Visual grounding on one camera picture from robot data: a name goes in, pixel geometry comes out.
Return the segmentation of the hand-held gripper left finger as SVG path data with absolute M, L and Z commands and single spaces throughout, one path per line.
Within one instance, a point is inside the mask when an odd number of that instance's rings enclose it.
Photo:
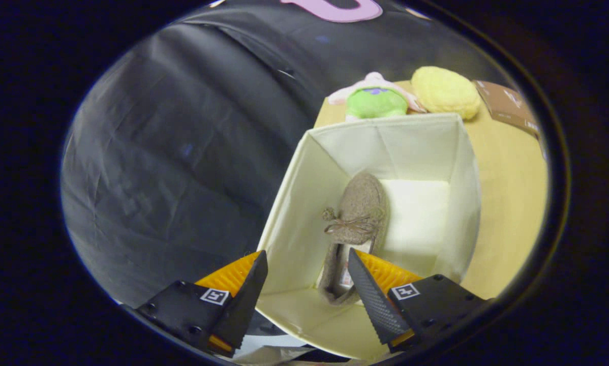
M 132 314 L 202 352 L 233 356 L 241 348 L 268 274 L 265 250 L 191 283 L 177 280 Z

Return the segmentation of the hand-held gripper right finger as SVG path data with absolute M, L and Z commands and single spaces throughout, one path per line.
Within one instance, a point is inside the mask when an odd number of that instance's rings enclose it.
M 366 252 L 351 250 L 347 269 L 379 341 L 390 351 L 437 344 L 488 305 L 442 274 L 423 278 Z

